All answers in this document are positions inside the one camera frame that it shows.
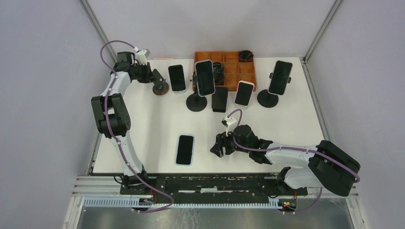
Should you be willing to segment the white folding phone stand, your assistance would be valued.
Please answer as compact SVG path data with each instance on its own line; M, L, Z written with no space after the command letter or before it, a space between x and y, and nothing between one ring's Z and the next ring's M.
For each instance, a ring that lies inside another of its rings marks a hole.
M187 90L182 90L182 91L175 91L175 92L173 92L174 94L184 94L184 93L186 93L187 92Z

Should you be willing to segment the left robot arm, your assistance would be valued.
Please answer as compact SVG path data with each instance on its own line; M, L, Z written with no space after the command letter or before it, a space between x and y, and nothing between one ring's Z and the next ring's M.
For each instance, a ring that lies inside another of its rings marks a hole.
M96 127L113 144L123 165L121 185L145 194L152 188L130 138L131 119L123 95L137 76L131 71L140 65L132 52L119 52L106 89L91 99Z

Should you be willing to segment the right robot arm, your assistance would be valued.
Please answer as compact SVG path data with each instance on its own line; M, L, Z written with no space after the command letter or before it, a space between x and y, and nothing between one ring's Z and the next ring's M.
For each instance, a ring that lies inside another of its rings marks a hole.
M232 132L217 134L210 152L218 157L245 152L259 164L285 165L276 181L282 195L294 189L319 187L347 197L352 186L360 182L359 162L328 140L314 146L282 145L258 138L250 126L240 125Z

